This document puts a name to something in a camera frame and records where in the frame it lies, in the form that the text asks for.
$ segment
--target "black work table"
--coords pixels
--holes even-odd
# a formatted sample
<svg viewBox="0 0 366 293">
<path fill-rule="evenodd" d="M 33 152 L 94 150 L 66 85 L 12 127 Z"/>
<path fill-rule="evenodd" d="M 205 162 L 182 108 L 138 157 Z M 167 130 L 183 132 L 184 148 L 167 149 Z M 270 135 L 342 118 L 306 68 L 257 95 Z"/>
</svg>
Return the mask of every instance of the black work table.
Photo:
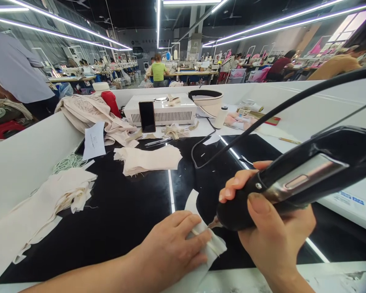
<svg viewBox="0 0 366 293">
<path fill-rule="evenodd" d="M 223 136 L 226 143 L 235 136 Z M 206 205 L 202 218 L 211 222 L 218 202 L 219 191 L 235 172 L 244 169 L 237 156 L 243 155 L 250 162 L 274 160 L 281 153 L 257 135 L 233 147 L 219 159 L 203 169 L 195 170 L 190 152 L 201 137 L 181 138 L 171 145 L 179 148 L 182 160 L 178 170 L 171 170 L 174 208 L 183 210 L 192 189 L 199 192 L 198 203 Z M 195 151 L 198 165 L 225 146 L 220 140 L 209 146 L 199 145 Z M 140 141 L 138 146 L 150 140 Z M 0 284 L 40 282 L 79 267 L 96 264 L 128 253 L 139 245 L 152 227 L 168 216 L 172 209 L 168 171 L 148 171 L 136 177 L 122 174 L 123 162 L 114 161 L 112 150 L 107 147 L 105 156 L 96 158 L 87 171 L 98 176 L 92 197 L 83 211 L 72 214 L 70 209 L 60 213 L 59 225 L 40 243 L 25 252 L 21 263 L 11 264 L 0 277 Z M 346 218 L 315 203 L 313 210 L 317 226 L 311 241 L 331 262 L 366 260 L 366 230 Z M 255 267 L 250 256 L 239 242 L 237 233 L 224 228 L 214 232 L 222 237 L 228 250 L 217 259 L 211 270 Z M 305 244 L 298 264 L 322 262 L 316 252 Z"/>
</svg>

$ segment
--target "white bottle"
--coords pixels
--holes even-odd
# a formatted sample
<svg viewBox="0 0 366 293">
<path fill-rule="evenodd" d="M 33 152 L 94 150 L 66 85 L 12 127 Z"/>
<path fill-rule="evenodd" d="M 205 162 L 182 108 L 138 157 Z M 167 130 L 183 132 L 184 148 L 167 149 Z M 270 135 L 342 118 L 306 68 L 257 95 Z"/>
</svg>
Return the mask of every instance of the white bottle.
<svg viewBox="0 0 366 293">
<path fill-rule="evenodd" d="M 221 129 L 224 126 L 225 118 L 228 115 L 228 107 L 223 106 L 221 110 L 218 112 L 216 121 L 214 122 L 214 127 L 217 129 Z"/>
</svg>

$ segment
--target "black smartphone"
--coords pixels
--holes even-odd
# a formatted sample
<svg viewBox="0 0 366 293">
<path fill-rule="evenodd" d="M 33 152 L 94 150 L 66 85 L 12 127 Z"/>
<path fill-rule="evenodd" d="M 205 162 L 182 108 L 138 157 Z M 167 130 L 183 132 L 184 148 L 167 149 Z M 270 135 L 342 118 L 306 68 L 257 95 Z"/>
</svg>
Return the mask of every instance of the black smartphone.
<svg viewBox="0 0 366 293">
<path fill-rule="evenodd" d="M 155 132 L 155 109 L 153 102 L 139 102 L 139 115 L 141 117 L 142 132 Z"/>
</svg>

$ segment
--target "red bottle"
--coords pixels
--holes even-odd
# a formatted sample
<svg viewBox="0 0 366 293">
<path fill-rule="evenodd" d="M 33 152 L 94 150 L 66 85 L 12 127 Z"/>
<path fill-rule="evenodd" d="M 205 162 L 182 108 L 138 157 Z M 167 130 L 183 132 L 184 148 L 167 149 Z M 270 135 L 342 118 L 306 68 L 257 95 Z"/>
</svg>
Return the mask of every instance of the red bottle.
<svg viewBox="0 0 366 293">
<path fill-rule="evenodd" d="M 116 102 L 115 95 L 111 91 L 102 92 L 102 99 L 106 102 L 106 104 L 110 107 L 111 113 L 115 116 L 122 118 L 121 113 L 119 112 L 118 105 Z"/>
</svg>

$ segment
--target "black handheld tool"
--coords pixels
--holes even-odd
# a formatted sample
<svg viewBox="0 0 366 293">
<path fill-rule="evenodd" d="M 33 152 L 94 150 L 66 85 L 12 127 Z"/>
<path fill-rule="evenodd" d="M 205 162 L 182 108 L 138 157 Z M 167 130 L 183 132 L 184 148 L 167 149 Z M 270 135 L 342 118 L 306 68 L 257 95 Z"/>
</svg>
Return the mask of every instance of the black handheld tool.
<svg viewBox="0 0 366 293">
<path fill-rule="evenodd" d="M 251 192 L 263 194 L 280 215 L 306 207 L 366 177 L 366 129 L 342 126 L 312 137 L 247 181 L 236 197 L 217 207 L 218 221 L 239 231 L 254 226 Z"/>
</svg>

